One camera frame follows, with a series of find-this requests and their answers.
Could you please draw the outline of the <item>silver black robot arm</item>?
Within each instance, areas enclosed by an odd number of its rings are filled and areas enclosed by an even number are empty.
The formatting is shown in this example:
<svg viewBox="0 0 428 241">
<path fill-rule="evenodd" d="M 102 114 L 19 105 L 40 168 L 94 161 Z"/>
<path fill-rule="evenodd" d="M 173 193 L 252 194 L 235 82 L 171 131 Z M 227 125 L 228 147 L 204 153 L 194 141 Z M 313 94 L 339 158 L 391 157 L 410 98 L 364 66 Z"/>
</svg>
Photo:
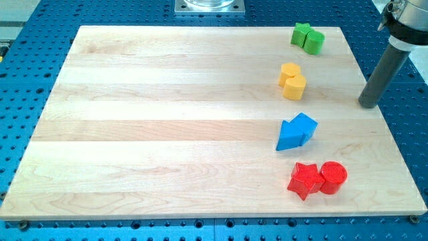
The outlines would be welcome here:
<svg viewBox="0 0 428 241">
<path fill-rule="evenodd" d="M 381 17 L 378 30 L 388 29 L 393 47 L 405 52 L 427 47 L 427 0 L 390 0 Z"/>
</svg>

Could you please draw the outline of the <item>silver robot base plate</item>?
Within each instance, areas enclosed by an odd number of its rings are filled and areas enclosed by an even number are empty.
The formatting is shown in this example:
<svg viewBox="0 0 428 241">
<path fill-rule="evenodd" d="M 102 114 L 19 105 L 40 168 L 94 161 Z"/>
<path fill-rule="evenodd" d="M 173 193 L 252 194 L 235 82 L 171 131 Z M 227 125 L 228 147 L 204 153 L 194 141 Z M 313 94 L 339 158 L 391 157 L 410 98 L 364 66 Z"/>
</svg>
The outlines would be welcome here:
<svg viewBox="0 0 428 241">
<path fill-rule="evenodd" d="M 244 15 L 244 0 L 175 0 L 175 15 Z"/>
</svg>

